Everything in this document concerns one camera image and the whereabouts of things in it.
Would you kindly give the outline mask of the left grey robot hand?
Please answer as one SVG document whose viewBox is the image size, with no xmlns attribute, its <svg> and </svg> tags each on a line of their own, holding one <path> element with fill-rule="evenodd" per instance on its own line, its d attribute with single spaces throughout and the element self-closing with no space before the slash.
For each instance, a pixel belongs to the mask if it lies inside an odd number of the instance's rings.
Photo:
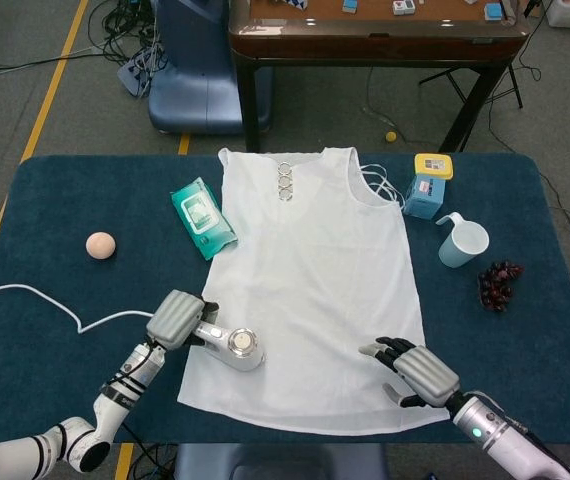
<svg viewBox="0 0 570 480">
<path fill-rule="evenodd" d="M 204 346 L 205 341 L 194 331 L 205 322 L 214 324 L 219 304 L 199 296 L 172 290 L 156 309 L 146 325 L 147 336 L 168 351 L 183 345 Z"/>
</svg>

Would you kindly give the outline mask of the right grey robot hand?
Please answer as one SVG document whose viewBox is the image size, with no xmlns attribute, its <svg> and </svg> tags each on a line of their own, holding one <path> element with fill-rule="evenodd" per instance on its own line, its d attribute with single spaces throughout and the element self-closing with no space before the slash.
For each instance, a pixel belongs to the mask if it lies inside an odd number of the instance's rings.
<svg viewBox="0 0 570 480">
<path fill-rule="evenodd" d="M 465 401 L 460 377 L 423 345 L 400 337 L 378 337 L 358 351 L 383 364 L 411 389 L 411 393 L 402 393 L 390 383 L 382 384 L 386 396 L 401 408 L 446 408 L 454 415 Z"/>
</svg>

